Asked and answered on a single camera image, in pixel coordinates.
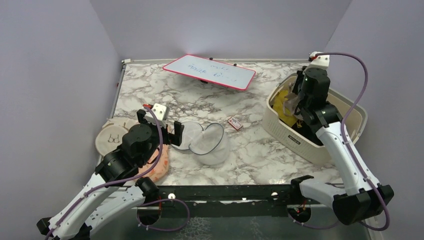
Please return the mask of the yellow bra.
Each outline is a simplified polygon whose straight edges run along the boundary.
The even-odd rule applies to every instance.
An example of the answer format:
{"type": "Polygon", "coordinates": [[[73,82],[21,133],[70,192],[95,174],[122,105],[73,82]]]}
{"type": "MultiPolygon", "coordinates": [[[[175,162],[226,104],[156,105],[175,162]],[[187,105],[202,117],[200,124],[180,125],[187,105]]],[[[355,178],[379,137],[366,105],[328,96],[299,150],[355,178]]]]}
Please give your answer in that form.
{"type": "Polygon", "coordinates": [[[289,109],[284,107],[288,94],[288,90],[281,90],[274,98],[272,109],[277,113],[279,119],[291,128],[298,119],[290,115],[289,109]]]}

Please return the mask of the white mesh laundry bag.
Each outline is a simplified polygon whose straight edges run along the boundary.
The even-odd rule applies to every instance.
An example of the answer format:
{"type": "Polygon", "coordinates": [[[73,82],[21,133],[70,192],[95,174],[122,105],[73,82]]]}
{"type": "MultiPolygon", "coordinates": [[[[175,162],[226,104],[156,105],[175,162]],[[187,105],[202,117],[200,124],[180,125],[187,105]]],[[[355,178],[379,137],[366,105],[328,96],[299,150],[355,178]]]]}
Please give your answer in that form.
{"type": "Polygon", "coordinates": [[[202,127],[198,122],[186,121],[182,126],[181,143],[173,145],[175,149],[191,152],[197,162],[207,166],[220,165],[229,158],[230,141],[220,123],[202,127]]]}

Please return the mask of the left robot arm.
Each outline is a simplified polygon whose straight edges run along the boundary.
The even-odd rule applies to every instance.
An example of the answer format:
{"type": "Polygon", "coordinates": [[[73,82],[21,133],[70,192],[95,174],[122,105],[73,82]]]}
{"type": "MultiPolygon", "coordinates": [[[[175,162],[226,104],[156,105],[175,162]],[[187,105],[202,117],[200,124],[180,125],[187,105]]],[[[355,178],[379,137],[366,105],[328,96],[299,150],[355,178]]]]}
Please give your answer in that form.
{"type": "Polygon", "coordinates": [[[164,122],[168,108],[146,105],[137,111],[138,123],[107,153],[78,195],[57,215],[36,226],[46,239],[88,240],[128,209],[161,202],[159,188],[147,176],[159,163],[164,145],[179,146],[185,127],[164,122]]]}

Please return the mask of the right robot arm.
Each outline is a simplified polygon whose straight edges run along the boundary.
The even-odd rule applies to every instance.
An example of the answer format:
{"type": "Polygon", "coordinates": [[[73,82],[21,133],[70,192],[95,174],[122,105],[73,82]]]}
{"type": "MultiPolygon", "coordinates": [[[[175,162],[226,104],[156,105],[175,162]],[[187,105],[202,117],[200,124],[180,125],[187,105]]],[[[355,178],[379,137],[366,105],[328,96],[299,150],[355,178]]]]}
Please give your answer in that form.
{"type": "Polygon", "coordinates": [[[306,199],[315,200],[331,208],[344,225],[362,223],[365,219],[386,214],[394,191],[390,185],[380,184],[367,169],[347,133],[345,118],[327,100],[331,83],[327,71],[303,67],[296,74],[293,93],[300,100],[294,114],[302,116],[303,122],[325,146],[340,173],[344,188],[305,175],[291,180],[289,199],[296,204],[306,199]]]}

